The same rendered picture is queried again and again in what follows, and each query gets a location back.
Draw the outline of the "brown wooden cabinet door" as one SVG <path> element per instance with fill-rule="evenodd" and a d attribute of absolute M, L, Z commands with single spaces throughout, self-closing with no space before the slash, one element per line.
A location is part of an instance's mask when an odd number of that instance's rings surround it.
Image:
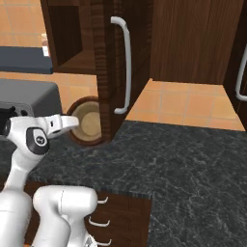
<path fill-rule="evenodd" d="M 101 134 L 109 142 L 150 79 L 153 0 L 91 0 L 90 7 Z M 123 18 L 130 33 L 131 95 L 122 115 L 114 110 L 124 107 L 124 34 L 119 25 L 110 22 L 112 16 Z"/>
<path fill-rule="evenodd" d="M 223 86 L 227 93 L 227 96 L 231 101 L 235 113 L 239 117 L 244 129 L 247 131 L 247 101 L 240 101 L 236 98 L 235 95 L 236 79 L 246 44 L 247 44 L 247 0 L 244 0 Z M 247 64 L 245 66 L 245 70 L 243 73 L 240 93 L 244 96 L 247 96 Z"/>

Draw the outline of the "closed brown cabinet front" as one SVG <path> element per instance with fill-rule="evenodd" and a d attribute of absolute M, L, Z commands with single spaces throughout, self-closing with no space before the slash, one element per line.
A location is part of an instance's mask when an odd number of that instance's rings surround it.
<path fill-rule="evenodd" d="M 154 0 L 151 78 L 221 85 L 244 0 Z"/>

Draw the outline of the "brown wooden bowl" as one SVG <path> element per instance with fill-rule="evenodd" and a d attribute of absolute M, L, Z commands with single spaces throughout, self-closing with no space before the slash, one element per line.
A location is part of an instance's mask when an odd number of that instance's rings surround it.
<path fill-rule="evenodd" d="M 99 102 L 97 96 L 85 96 L 76 100 L 68 110 L 76 117 L 79 126 L 69 132 L 70 138 L 82 146 L 96 146 L 102 142 Z"/>

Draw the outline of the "open brown wooden cabinet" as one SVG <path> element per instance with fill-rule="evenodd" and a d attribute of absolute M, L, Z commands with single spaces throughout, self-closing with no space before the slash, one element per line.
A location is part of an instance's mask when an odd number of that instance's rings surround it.
<path fill-rule="evenodd" d="M 53 70 L 95 74 L 90 0 L 41 0 Z"/>

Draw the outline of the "dark grey range hood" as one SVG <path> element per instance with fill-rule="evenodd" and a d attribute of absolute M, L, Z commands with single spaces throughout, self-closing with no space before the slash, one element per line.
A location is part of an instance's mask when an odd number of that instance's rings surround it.
<path fill-rule="evenodd" d="M 0 46 L 0 71 L 52 74 L 53 66 L 41 48 Z"/>

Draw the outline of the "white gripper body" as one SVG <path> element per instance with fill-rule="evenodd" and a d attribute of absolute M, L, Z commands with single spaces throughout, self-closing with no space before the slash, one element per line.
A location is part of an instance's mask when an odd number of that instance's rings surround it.
<path fill-rule="evenodd" d="M 79 126 L 79 120 L 73 116 L 61 116 L 59 114 L 48 118 L 47 137 L 58 137 Z"/>

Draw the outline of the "grey toaster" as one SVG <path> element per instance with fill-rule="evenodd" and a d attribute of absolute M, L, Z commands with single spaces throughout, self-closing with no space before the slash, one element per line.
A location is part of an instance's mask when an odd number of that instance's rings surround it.
<path fill-rule="evenodd" d="M 54 82 L 0 79 L 0 140 L 10 117 L 46 117 L 63 114 Z"/>

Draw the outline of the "brown wooden drawer front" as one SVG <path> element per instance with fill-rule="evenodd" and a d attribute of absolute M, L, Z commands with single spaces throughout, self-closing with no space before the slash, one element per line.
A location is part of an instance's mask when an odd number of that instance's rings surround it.
<path fill-rule="evenodd" d="M 151 207 L 151 200 L 129 197 L 126 195 L 119 195 L 107 192 L 98 192 L 98 199 L 106 201 L 105 204 L 99 204 L 97 208 L 102 210 L 119 210 L 119 211 L 133 211 L 141 212 Z"/>
<path fill-rule="evenodd" d="M 106 223 L 110 220 L 110 225 L 106 228 L 92 226 L 88 221 L 90 216 L 86 217 L 86 222 L 90 228 L 106 233 L 138 233 L 149 225 L 150 215 L 151 213 L 146 210 L 133 212 L 97 209 L 90 215 L 91 219 L 98 223 Z"/>
<path fill-rule="evenodd" d="M 109 233 L 91 233 L 94 239 L 98 242 L 108 242 L 112 239 L 109 247 L 147 247 L 147 241 L 143 240 L 141 236 L 134 236 L 130 234 L 109 234 Z"/>

